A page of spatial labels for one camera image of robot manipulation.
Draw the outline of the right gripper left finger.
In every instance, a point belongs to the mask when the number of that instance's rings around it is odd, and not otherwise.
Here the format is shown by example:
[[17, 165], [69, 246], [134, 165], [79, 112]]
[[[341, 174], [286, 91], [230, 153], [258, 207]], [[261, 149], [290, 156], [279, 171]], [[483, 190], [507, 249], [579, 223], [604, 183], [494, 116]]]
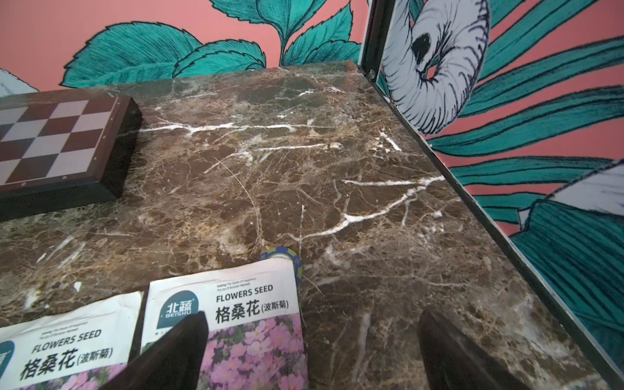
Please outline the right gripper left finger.
[[209, 334], [200, 311], [177, 323], [103, 389], [195, 389]]

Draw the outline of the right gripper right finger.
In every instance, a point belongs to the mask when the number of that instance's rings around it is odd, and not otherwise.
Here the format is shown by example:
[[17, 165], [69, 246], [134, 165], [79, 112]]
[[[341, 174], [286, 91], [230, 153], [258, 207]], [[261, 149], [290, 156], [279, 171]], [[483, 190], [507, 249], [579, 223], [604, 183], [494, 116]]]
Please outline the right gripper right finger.
[[527, 389], [441, 313], [426, 309], [419, 346], [431, 389]]

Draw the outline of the purple flower seed packet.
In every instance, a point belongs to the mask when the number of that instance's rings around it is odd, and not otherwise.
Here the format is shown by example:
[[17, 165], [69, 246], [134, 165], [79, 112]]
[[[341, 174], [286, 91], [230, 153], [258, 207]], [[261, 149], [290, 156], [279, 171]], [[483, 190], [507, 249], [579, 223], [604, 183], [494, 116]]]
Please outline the purple flower seed packet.
[[199, 389], [309, 387], [292, 261], [273, 258], [151, 282], [141, 348], [198, 312], [209, 329]]
[[2, 389], [98, 389], [127, 365], [142, 293], [1, 329]]

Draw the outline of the purple flower seed packet front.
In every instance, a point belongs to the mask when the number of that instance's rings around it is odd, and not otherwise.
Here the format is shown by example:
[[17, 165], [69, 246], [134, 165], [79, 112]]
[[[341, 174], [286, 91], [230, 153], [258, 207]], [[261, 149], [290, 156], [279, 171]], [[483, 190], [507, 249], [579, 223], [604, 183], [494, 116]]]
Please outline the purple flower seed packet front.
[[142, 293], [1, 329], [2, 389], [98, 389], [127, 365]]

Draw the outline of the small round poker chip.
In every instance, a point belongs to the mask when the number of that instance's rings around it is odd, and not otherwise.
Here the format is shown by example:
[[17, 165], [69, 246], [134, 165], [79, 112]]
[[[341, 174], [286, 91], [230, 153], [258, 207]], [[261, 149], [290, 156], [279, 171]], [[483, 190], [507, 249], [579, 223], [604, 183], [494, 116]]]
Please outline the small round poker chip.
[[287, 247], [277, 246], [267, 249], [261, 254], [260, 261], [268, 260], [270, 258], [285, 258], [290, 260], [293, 264], [293, 272], [295, 276], [296, 285], [299, 288], [302, 282], [303, 276], [303, 261], [298, 254]]

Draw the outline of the checkered chess board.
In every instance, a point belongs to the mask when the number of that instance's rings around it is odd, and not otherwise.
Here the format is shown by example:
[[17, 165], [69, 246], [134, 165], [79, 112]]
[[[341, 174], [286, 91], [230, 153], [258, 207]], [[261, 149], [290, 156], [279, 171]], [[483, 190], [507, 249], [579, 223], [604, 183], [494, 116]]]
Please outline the checkered chess board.
[[128, 96], [1, 110], [1, 219], [121, 197], [142, 113]]

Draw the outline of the right black frame post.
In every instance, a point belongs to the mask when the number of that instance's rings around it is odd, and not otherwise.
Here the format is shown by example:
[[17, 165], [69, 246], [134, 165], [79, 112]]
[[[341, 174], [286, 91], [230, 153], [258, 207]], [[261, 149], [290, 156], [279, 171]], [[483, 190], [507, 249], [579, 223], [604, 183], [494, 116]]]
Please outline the right black frame post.
[[359, 68], [364, 76], [375, 82], [380, 72], [383, 51], [388, 36], [395, 0], [372, 0], [367, 21], [367, 31], [362, 44]]

